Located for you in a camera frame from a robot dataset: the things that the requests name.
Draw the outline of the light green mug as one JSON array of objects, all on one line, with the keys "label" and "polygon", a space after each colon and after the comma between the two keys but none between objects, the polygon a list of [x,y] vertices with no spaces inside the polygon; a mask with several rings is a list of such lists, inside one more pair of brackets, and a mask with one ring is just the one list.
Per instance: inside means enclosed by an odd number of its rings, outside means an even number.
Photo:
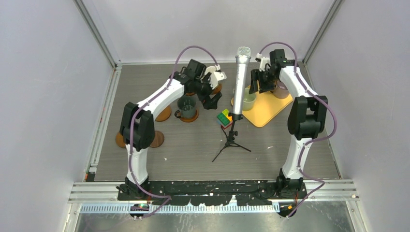
[{"label": "light green mug", "polygon": [[256,98],[257,98],[256,93],[250,93],[249,91],[250,91],[249,87],[244,89],[242,111],[251,110],[256,101]]}]

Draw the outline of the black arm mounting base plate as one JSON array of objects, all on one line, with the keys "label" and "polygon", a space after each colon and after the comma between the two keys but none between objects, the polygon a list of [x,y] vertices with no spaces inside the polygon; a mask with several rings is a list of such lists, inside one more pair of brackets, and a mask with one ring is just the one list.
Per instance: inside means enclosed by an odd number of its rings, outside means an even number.
[{"label": "black arm mounting base plate", "polygon": [[226,206],[235,200],[238,206],[270,205],[273,200],[295,203],[307,195],[305,185],[281,187],[276,181],[148,181],[139,189],[133,183],[117,187],[119,201],[144,201],[153,205]]}]

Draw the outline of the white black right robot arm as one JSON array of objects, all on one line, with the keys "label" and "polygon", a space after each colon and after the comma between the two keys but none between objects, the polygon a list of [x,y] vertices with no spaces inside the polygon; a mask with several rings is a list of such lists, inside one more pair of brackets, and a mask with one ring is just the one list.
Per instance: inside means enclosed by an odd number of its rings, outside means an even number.
[{"label": "white black right robot arm", "polygon": [[284,49],[270,52],[269,57],[258,53],[260,66],[251,70],[249,93],[260,94],[279,88],[282,83],[293,98],[287,121],[291,143],[285,164],[273,184],[273,194],[281,198],[304,197],[305,187],[302,171],[306,156],[316,139],[324,130],[328,103],[326,96],[319,96],[306,82],[297,67],[296,60],[285,57]]}]

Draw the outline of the cream yellow mug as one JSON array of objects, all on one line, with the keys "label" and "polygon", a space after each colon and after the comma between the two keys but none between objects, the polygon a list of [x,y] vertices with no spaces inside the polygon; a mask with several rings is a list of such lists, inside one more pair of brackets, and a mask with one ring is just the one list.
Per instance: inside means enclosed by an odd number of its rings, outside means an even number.
[{"label": "cream yellow mug", "polygon": [[205,76],[215,76],[216,71],[219,71],[218,66],[208,66],[205,70]]}]

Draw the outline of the dark green mug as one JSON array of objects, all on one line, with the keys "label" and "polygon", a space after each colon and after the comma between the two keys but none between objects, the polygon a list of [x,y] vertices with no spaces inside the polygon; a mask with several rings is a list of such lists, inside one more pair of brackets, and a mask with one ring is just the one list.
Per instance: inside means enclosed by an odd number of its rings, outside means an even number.
[{"label": "dark green mug", "polygon": [[176,118],[192,119],[196,115],[196,100],[192,96],[182,96],[177,100]]}]

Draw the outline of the yellow tray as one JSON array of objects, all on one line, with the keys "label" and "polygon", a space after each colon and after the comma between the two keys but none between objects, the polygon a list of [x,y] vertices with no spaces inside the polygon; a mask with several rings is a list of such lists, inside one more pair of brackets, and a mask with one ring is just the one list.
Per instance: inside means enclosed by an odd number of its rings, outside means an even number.
[{"label": "yellow tray", "polygon": [[253,99],[253,101],[243,102],[242,115],[259,128],[265,126],[293,101],[290,94],[281,99],[272,92],[256,92],[250,94],[249,99]]}]

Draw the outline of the dark walnut wooden coaster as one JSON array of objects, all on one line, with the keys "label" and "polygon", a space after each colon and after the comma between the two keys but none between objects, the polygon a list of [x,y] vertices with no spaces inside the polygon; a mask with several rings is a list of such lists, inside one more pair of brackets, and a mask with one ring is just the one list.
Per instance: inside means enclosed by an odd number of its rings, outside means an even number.
[{"label": "dark walnut wooden coaster", "polygon": [[150,144],[151,148],[157,148],[160,147],[164,143],[164,134],[161,131],[156,130],[155,131],[155,136]]}]

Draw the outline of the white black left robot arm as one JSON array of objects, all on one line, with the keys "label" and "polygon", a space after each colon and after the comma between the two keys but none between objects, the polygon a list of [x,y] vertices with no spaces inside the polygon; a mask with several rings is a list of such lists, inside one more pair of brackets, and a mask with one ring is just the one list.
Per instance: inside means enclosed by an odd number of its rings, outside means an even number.
[{"label": "white black left robot arm", "polygon": [[219,65],[206,66],[191,59],[181,71],[173,71],[166,82],[146,99],[125,105],[119,133],[127,149],[128,172],[120,193],[143,200],[148,194],[147,152],[155,137],[155,119],[172,102],[194,93],[205,109],[216,109],[222,94],[212,96],[227,78]]}]

